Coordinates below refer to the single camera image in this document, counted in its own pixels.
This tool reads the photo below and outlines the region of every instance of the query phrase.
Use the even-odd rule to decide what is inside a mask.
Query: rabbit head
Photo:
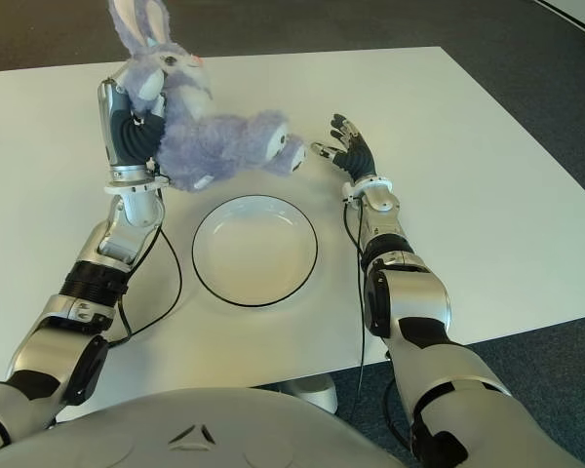
[[[181,100],[193,117],[201,114],[212,99],[208,77],[202,60],[172,41],[165,5],[160,0],[109,0],[109,10],[132,56],[122,85],[135,109],[150,108],[164,89],[172,105]]]

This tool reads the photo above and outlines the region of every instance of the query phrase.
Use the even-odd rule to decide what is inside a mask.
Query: rabbit leg
[[[223,159],[239,161],[241,169],[261,168],[284,149],[287,138],[286,117],[266,110],[246,119],[242,133],[223,150]]]
[[[289,135],[284,149],[263,166],[263,169],[276,176],[288,176],[305,161],[305,145],[296,135]]]

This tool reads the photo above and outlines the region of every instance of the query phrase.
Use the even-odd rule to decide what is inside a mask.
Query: black cable
[[[152,325],[157,324],[158,322],[163,320],[165,317],[167,317],[172,312],[172,310],[174,310],[174,307],[176,307],[177,302],[179,301],[179,297],[182,295],[182,288],[183,288],[182,266],[179,263],[179,258],[177,257],[176,250],[174,249],[174,246],[172,246],[172,243],[169,240],[169,238],[167,237],[167,234],[165,234],[165,231],[163,231],[162,229],[160,230],[160,233],[163,236],[163,239],[165,239],[165,242],[167,243],[167,245],[169,246],[169,250],[172,251],[172,255],[174,256],[175,266],[177,267],[177,279],[178,279],[177,294],[175,295],[174,303],[172,303],[172,305],[169,307],[169,309],[167,309],[167,312],[165,312],[163,315],[161,315],[157,319],[152,320],[149,324],[147,324],[147,325],[141,327],[140,329],[138,329],[137,331],[135,331],[133,333],[133,336],[136,336],[137,334],[149,329]]]
[[[355,247],[355,250],[357,251],[358,255],[362,254],[362,249],[360,249],[360,243],[356,242],[355,238],[353,237],[353,234],[351,234],[351,229],[349,229],[349,222],[347,221],[347,208],[349,207],[349,204],[344,203],[344,207],[342,210],[342,224],[344,224],[344,230],[347,231],[347,236],[349,236],[349,240],[351,240],[351,244],[353,244],[353,246]]]
[[[117,300],[117,309],[119,310],[119,318],[121,319],[121,323],[124,324],[126,336],[108,343],[109,348],[114,348],[120,344],[127,343],[130,341],[130,338],[133,337],[133,329],[130,326],[130,322],[128,322],[128,317],[126,316],[126,311],[124,310],[124,297],[122,295],[119,297],[119,300]]]
[[[157,192],[158,192],[159,198],[162,200],[163,199],[162,190],[159,188]],[[132,327],[130,326],[130,322],[128,321],[126,311],[124,310],[124,300],[123,300],[124,297],[123,296],[119,297],[119,300],[117,301],[117,309],[119,310],[119,317],[121,319],[122,324],[124,325],[124,329],[126,331],[126,336],[124,336],[123,338],[111,341],[108,344],[109,348],[114,348],[114,347],[119,346],[121,344],[127,343],[128,341],[130,341],[132,339],[133,336],[137,335],[138,333],[143,332],[144,330],[150,328],[152,325],[157,324],[158,322],[163,320],[165,317],[167,317],[172,312],[172,310],[174,310],[174,307],[176,307],[177,302],[179,301],[179,298],[182,294],[182,288],[183,288],[182,268],[181,268],[181,265],[179,263],[179,258],[177,257],[176,250],[174,249],[174,246],[172,245],[171,241],[169,240],[169,238],[167,237],[167,235],[163,231],[162,224],[160,226],[158,226],[158,228],[156,229],[156,232],[154,234],[154,237],[152,238],[152,241],[149,243],[149,245],[147,246],[147,249],[145,249],[145,252],[143,252],[142,256],[140,257],[140,259],[138,260],[136,265],[133,267],[133,269],[129,273],[129,278],[132,278],[132,276],[137,272],[137,270],[140,268],[140,266],[143,264],[143,262],[147,259],[147,257],[151,253],[152,249],[154,248],[156,241],[158,241],[159,235],[161,235],[161,234],[163,236],[163,239],[165,239],[165,242],[169,246],[169,249],[172,251],[172,255],[174,256],[174,260],[175,260],[175,266],[177,267],[178,288],[177,288],[177,294],[175,296],[174,302],[171,305],[171,307],[169,309],[167,309],[167,311],[163,315],[161,315],[157,319],[153,320],[149,324],[145,325],[144,327],[141,327],[137,331],[133,331]]]
[[[381,409],[383,411],[383,418],[386,421],[386,426],[388,426],[388,429],[390,430],[390,432],[392,433],[394,438],[397,441],[399,441],[399,443],[401,443],[401,445],[403,447],[405,447],[405,449],[407,451],[410,451],[410,443],[406,440],[405,437],[403,437],[401,435],[399,430],[396,428],[396,426],[392,422],[392,418],[390,417],[390,407],[388,406],[388,400],[390,398],[390,390],[392,389],[392,387],[394,387],[395,383],[396,383],[396,380],[393,378],[392,380],[390,380],[390,383],[388,383],[388,385],[386,385],[386,389],[383,392]]]
[[[147,249],[145,249],[145,252],[143,252],[143,255],[140,256],[140,259],[138,260],[138,262],[135,264],[133,269],[130,270],[130,273],[128,273],[128,279],[132,278],[133,275],[135,273],[137,273],[138,268],[143,264],[143,262],[145,261],[145,259],[149,255],[149,253],[152,252],[152,249],[154,248],[154,244],[156,244],[156,241],[158,240],[158,236],[160,235],[160,232],[162,230],[163,230],[163,225],[161,224],[156,229],[156,232],[154,233],[154,237],[152,238],[152,242],[149,243],[149,246],[147,246]]]
[[[351,413],[349,414],[349,422],[353,421],[353,416],[355,415],[355,410],[357,408],[358,402],[360,401],[360,397],[362,395],[362,379],[364,377],[364,358],[365,358],[365,351],[366,351],[366,330],[364,325],[364,300],[362,295],[362,270],[360,268],[360,260],[362,258],[362,249],[360,248],[360,238],[362,237],[362,214],[363,214],[363,204],[362,200],[360,202],[360,223],[358,226],[358,240],[356,241],[351,234],[351,230],[349,229],[349,222],[347,220],[347,208],[348,204],[344,205],[344,210],[342,212],[342,222],[344,223],[344,229],[347,231],[349,239],[351,243],[356,248],[356,267],[358,270],[358,300],[360,302],[360,319],[362,321],[362,351],[360,355],[360,369],[358,372],[358,388],[355,393],[355,397],[353,398],[353,405],[351,407]]]

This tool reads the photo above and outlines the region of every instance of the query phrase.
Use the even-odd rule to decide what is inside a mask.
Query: floor
[[[441,46],[585,189],[585,33],[530,0],[167,4],[174,39],[203,57]],[[0,70],[126,57],[105,0],[0,1]],[[572,222],[571,213],[560,216]],[[585,319],[472,348],[553,439],[585,461]],[[367,367],[352,424],[416,466],[381,417],[379,400],[390,372],[387,364]],[[334,375],[345,416],[356,375]],[[405,428],[396,399],[392,403]]]

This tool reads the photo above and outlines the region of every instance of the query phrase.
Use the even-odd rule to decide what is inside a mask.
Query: stuffed bunny
[[[121,41],[132,56],[121,76],[136,113],[165,94],[165,133],[155,159],[176,188],[198,191],[243,169],[285,176],[305,158],[286,117],[265,110],[252,118],[213,114],[202,60],[172,42],[160,0],[109,0]]]

